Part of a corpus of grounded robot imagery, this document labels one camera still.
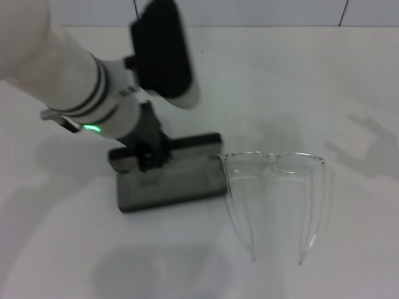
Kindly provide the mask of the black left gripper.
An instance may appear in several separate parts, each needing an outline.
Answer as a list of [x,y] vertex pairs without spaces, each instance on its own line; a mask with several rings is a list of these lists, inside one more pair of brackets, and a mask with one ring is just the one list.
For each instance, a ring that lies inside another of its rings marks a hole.
[[141,115],[134,129],[118,141],[138,156],[141,172],[163,167],[170,159],[169,138],[164,134],[150,101],[140,104]]

